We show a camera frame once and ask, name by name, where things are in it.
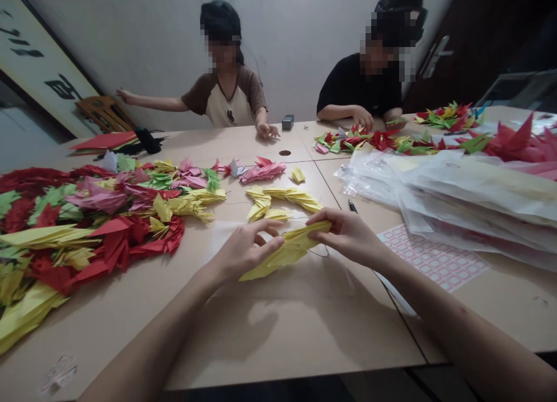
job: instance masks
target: small gray box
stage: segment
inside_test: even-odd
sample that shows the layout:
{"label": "small gray box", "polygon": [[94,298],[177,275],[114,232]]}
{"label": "small gray box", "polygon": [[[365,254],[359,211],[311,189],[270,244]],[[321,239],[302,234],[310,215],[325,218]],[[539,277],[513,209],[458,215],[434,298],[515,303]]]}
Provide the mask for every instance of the small gray box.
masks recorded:
{"label": "small gray box", "polygon": [[283,131],[289,131],[294,126],[294,115],[286,115],[283,118]]}

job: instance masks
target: forearm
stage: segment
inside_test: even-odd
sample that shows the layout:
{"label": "forearm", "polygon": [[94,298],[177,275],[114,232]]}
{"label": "forearm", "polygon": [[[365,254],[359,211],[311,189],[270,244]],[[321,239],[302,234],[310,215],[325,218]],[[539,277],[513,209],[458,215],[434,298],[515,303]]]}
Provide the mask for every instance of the forearm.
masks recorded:
{"label": "forearm", "polygon": [[200,269],[89,385],[79,402],[155,400],[193,317],[221,282],[212,267]]}
{"label": "forearm", "polygon": [[260,107],[255,112],[255,125],[268,124],[267,109]]}
{"label": "forearm", "polygon": [[383,115],[383,120],[385,122],[391,122],[394,121],[395,119],[400,119],[402,117],[402,108],[392,108],[389,109],[387,112],[385,112],[385,114]]}
{"label": "forearm", "polygon": [[382,274],[488,400],[555,400],[557,372],[396,255]]}
{"label": "forearm", "polygon": [[317,114],[318,119],[323,121],[333,121],[335,119],[349,118],[354,114],[354,105],[327,105]]}
{"label": "forearm", "polygon": [[128,103],[134,106],[146,107],[149,109],[162,110],[166,112],[185,112],[189,108],[177,97],[151,97],[132,95]]}

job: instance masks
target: hand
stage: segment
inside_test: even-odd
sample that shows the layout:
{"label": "hand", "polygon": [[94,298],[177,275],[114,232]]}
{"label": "hand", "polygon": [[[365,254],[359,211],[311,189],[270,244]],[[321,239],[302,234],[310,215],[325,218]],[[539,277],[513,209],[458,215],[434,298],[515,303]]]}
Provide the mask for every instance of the hand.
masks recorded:
{"label": "hand", "polygon": [[[238,280],[244,273],[256,268],[273,252],[284,244],[282,237],[274,227],[283,223],[272,219],[261,219],[236,228],[228,241],[207,265],[214,267],[223,281]],[[265,231],[274,238],[265,242],[258,233]]]}
{"label": "hand", "polygon": [[263,138],[267,138],[269,135],[278,137],[279,129],[274,125],[269,125],[267,122],[260,122],[255,125],[257,134],[261,135]]}
{"label": "hand", "polygon": [[365,127],[368,131],[373,129],[373,116],[362,106],[354,105],[352,107],[352,118],[356,124]]}
{"label": "hand", "polygon": [[404,117],[390,117],[389,122],[385,122],[385,129],[393,131],[395,129],[403,129],[408,121]]}
{"label": "hand", "polygon": [[133,93],[128,92],[127,90],[118,89],[116,91],[116,96],[122,99],[122,102],[125,104],[133,104]]}
{"label": "hand", "polygon": [[391,264],[394,253],[381,242],[365,222],[355,212],[324,208],[313,215],[306,225],[329,220],[332,222],[328,233],[312,232],[309,238],[334,248],[350,260],[382,272]]}

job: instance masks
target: brown t-shirt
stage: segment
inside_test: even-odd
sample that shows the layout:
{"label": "brown t-shirt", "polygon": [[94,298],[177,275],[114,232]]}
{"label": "brown t-shirt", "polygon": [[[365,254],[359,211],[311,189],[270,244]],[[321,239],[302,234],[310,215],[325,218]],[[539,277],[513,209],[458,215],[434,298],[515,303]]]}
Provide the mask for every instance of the brown t-shirt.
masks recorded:
{"label": "brown t-shirt", "polygon": [[259,78],[246,66],[238,69],[236,90],[228,101],[222,92],[216,73],[205,73],[182,96],[182,102],[198,115],[207,115],[213,126],[255,125],[255,111],[267,109]]}

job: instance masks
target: pen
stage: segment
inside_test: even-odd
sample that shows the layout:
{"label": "pen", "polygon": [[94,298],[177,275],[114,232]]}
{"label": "pen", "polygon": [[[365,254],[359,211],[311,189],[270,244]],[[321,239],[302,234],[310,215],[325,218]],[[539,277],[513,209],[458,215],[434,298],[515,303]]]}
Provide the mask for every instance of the pen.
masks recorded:
{"label": "pen", "polygon": [[358,213],[358,211],[356,210],[356,207],[354,206],[354,203],[350,199],[348,199],[348,207],[350,208],[350,210],[352,212]]}

